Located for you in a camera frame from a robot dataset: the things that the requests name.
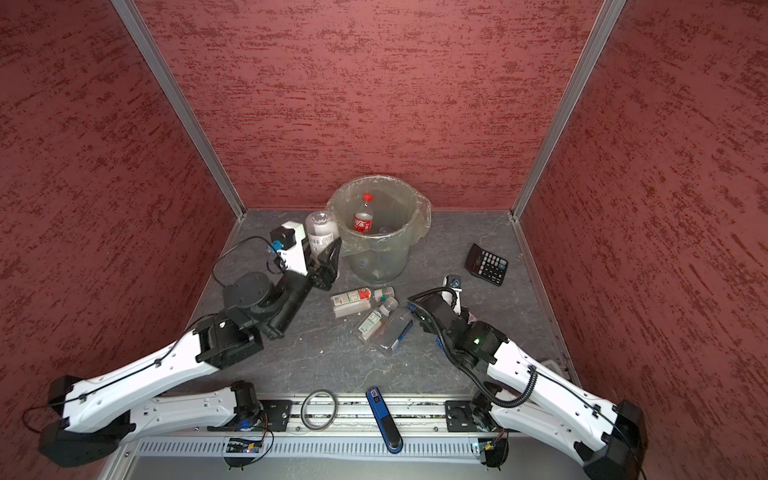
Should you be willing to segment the red white label square bottle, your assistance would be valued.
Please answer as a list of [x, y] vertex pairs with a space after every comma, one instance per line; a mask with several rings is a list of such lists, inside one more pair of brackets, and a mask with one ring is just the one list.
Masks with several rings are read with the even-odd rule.
[[331, 298], [334, 316], [343, 318], [369, 311], [394, 293], [393, 287], [385, 286], [378, 289], [365, 287], [334, 295]]

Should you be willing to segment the red label cola bottle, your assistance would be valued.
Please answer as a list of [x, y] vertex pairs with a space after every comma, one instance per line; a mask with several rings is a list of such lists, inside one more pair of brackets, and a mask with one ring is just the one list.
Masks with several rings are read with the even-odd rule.
[[373, 195], [365, 193], [362, 196], [362, 203], [354, 215], [354, 230], [361, 234], [369, 234], [373, 224]]

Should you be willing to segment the green white label small bottle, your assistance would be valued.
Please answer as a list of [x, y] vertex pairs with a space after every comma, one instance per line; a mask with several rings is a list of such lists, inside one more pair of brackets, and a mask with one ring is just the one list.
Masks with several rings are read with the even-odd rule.
[[383, 303], [373, 308], [355, 329], [362, 342], [369, 341], [386, 323], [390, 314], [399, 306], [395, 297], [386, 297]]

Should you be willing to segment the yellow label clear bottle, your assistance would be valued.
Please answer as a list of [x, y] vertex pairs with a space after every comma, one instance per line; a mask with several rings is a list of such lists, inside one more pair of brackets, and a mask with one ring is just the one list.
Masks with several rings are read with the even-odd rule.
[[305, 220], [305, 231], [313, 260], [317, 260], [320, 254], [339, 237], [336, 217], [327, 210], [310, 213]]

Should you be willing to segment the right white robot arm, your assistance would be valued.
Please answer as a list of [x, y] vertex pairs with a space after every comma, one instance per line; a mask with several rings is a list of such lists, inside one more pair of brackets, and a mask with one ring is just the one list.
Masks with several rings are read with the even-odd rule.
[[477, 387], [475, 414], [559, 450], [590, 479], [643, 479], [644, 413], [613, 403], [545, 367], [496, 327], [472, 319], [459, 295], [437, 287], [407, 300], [448, 361]]

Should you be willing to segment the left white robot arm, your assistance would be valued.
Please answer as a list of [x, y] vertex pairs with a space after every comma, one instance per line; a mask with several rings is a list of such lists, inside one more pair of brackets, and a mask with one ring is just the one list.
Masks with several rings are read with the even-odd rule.
[[256, 355], [265, 340], [283, 338], [310, 291], [335, 282], [341, 245], [335, 239], [313, 259], [296, 242], [284, 253], [278, 282], [262, 272], [240, 277], [224, 288], [223, 310], [202, 316], [170, 345], [98, 377], [53, 381], [47, 405], [58, 418], [39, 431], [39, 452], [72, 468], [139, 438], [192, 427], [266, 434], [268, 415], [250, 382], [202, 394], [167, 392]]

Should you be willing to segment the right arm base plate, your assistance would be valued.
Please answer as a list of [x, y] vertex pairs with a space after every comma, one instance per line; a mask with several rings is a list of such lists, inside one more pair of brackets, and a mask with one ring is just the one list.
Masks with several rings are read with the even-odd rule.
[[448, 400], [444, 403], [447, 430], [451, 433], [501, 433], [492, 418], [492, 403], [480, 400]]

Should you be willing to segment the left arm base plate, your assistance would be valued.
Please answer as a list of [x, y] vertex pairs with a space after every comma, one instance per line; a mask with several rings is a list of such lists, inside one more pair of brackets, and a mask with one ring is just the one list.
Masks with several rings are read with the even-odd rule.
[[235, 416], [222, 426], [208, 426], [211, 432], [284, 432], [291, 417], [291, 400], [265, 400], [236, 406]]

